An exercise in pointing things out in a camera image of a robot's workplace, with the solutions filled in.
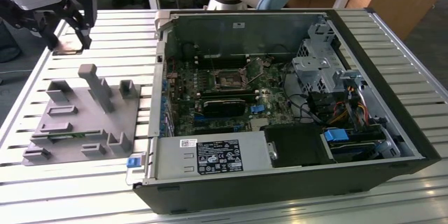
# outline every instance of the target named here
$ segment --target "blue connector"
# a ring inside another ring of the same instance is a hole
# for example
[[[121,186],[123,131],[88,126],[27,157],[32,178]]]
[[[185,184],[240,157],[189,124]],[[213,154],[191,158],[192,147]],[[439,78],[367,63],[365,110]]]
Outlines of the blue connector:
[[[264,105],[256,105],[256,106],[251,106],[251,112],[252,113],[259,113],[264,111]]]
[[[140,157],[129,157],[125,166],[128,168],[141,167],[141,158]]]
[[[327,139],[327,142],[331,141],[347,141],[348,140],[348,135],[344,129],[329,129],[328,131],[324,132],[324,136]]]

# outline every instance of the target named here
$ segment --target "red wire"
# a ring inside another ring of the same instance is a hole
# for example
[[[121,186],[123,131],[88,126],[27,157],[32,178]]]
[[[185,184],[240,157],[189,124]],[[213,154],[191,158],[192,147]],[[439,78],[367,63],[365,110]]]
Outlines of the red wire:
[[[339,104],[343,104],[344,102],[337,102],[336,105],[335,105],[335,108],[333,108],[333,116],[336,116],[336,109],[337,109],[337,105]]]

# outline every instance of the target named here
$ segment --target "metal table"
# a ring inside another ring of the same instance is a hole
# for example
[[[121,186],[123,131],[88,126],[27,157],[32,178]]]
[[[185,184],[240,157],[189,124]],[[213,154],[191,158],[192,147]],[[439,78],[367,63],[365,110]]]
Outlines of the metal table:
[[[79,56],[52,56],[48,50],[44,51],[0,129],[1,223],[377,224],[448,221],[448,93],[375,14],[364,10],[340,10],[339,13],[433,143],[443,157],[439,163],[413,175],[392,179],[365,193],[172,216],[152,213],[131,191],[124,181],[124,158],[21,166],[21,154],[48,101],[44,89],[55,79],[65,79],[72,87],[87,87],[76,75],[83,63],[97,65],[97,75],[105,77],[111,85],[121,79],[132,79],[143,85],[135,151],[147,148],[156,12],[101,11],[92,29],[92,49]],[[61,22],[56,33],[64,36],[73,31]]]

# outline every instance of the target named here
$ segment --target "black plastic part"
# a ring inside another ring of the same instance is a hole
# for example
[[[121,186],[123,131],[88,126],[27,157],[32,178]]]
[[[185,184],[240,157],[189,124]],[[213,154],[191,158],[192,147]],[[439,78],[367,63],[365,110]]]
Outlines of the black plastic part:
[[[327,122],[333,117],[336,103],[343,102],[344,97],[344,92],[309,92],[307,98],[309,111],[319,117],[320,120]]]
[[[375,9],[372,7],[365,7],[364,10],[368,12],[368,13],[376,13]]]
[[[275,145],[277,159],[272,166],[311,166],[332,164],[324,143],[320,139],[320,127],[316,125],[271,125],[264,128],[268,143]]]
[[[240,0],[216,0],[216,1],[225,5],[237,5],[241,2]]]
[[[421,168],[420,161],[387,162],[337,169],[316,167],[315,170],[301,172],[148,185],[133,188],[133,192],[155,213],[171,214],[179,209],[191,212],[368,191],[397,175],[409,174],[413,169]],[[160,186],[179,186],[180,190],[159,191]],[[300,201],[296,201],[296,205],[288,205],[295,206],[300,206]]]
[[[333,41],[331,42],[331,47],[332,47],[332,49],[333,49],[333,51],[337,55],[339,60],[341,61],[341,64],[343,64],[345,70],[351,70],[352,68],[351,68],[351,66],[348,64],[348,61],[347,61],[347,59],[345,59],[345,57],[341,53],[341,49],[340,49],[341,48],[341,42],[339,41],[339,39],[336,37],[335,37]]]
[[[239,69],[244,68],[247,65],[247,59],[244,55],[236,55],[236,56],[227,56],[220,58],[204,58],[203,56],[199,56],[199,65],[197,68],[200,70],[204,69],[215,69],[219,67],[219,69]]]
[[[247,103],[256,102],[255,90],[232,90],[213,93],[201,93],[201,100],[231,100],[241,99]]]
[[[195,130],[195,135],[207,135],[207,134],[221,134],[235,132],[233,127],[215,128],[215,129],[203,129]]]
[[[231,118],[244,114],[245,101],[208,101],[204,102],[203,108],[203,114],[207,118]]]

